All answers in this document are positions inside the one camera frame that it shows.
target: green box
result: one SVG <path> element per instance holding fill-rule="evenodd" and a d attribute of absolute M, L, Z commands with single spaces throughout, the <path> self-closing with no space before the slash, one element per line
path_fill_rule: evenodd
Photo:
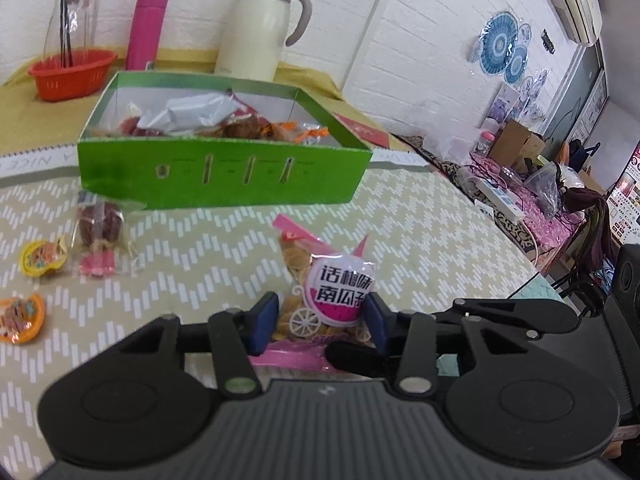
<path fill-rule="evenodd" d="M 92 137 L 168 98 L 232 90 L 270 121 L 327 126 L 321 144 L 202 137 Z M 118 72 L 82 130 L 82 186 L 147 208 L 349 202 L 371 151 L 305 91 L 274 83 L 171 72 Z"/>

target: zigzag patterned tablecloth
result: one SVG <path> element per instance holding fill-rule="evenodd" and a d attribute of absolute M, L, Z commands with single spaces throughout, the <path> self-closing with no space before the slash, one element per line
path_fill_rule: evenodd
<path fill-rule="evenodd" d="M 371 232 L 378 291 L 397 309 L 435 312 L 459 297 L 506 298 L 535 275 L 518 248 L 441 175 L 368 170 L 344 205 L 132 216 L 130 234 L 145 263 L 138 276 L 94 280 L 67 269 L 42 280 L 23 277 L 20 248 L 72 231 L 78 189 L 78 179 L 60 178 L 0 191 L 2 294 L 37 290 L 48 314 L 34 342 L 0 346 L 0 461 L 20 480 L 51 459 L 36 423 L 38 399 L 49 383 L 162 314 L 203 322 L 224 308 L 249 308 L 265 291 L 288 291 L 291 277 L 271 227 L 277 213 L 345 250 Z M 208 356 L 189 356 L 186 369 L 213 384 Z M 260 374 L 268 380 L 275 371 Z"/>

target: chopsticks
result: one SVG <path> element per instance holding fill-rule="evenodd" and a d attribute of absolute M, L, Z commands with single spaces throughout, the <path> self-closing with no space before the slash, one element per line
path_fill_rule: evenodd
<path fill-rule="evenodd" d="M 60 64 L 62 68 L 74 65 L 71 53 L 71 31 L 69 30 L 69 9 L 66 0 L 60 0 Z"/>

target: yellow cloth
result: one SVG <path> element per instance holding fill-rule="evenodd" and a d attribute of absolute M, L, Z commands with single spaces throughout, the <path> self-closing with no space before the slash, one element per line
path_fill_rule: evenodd
<path fill-rule="evenodd" d="M 123 67 L 124 53 L 122 49 L 115 50 L 120 59 L 112 67 L 105 84 Z M 212 73 L 217 54 L 216 51 L 161 49 L 156 69 Z M 81 99 L 45 103 L 38 98 L 35 82 L 27 74 L 28 66 L 20 68 L 0 86 L 0 155 L 76 142 L 100 97 L 97 92 Z M 302 88 L 332 113 L 379 128 L 344 101 L 342 93 L 325 72 L 281 62 L 275 82 Z M 408 150 L 402 142 L 389 137 L 392 149 Z"/>

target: glass pitcher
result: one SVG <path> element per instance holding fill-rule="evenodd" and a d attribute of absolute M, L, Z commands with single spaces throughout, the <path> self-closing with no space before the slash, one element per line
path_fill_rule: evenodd
<path fill-rule="evenodd" d="M 92 47 L 91 0 L 66 0 L 67 19 L 61 2 L 54 5 L 42 55 L 52 69 L 85 64 Z"/>

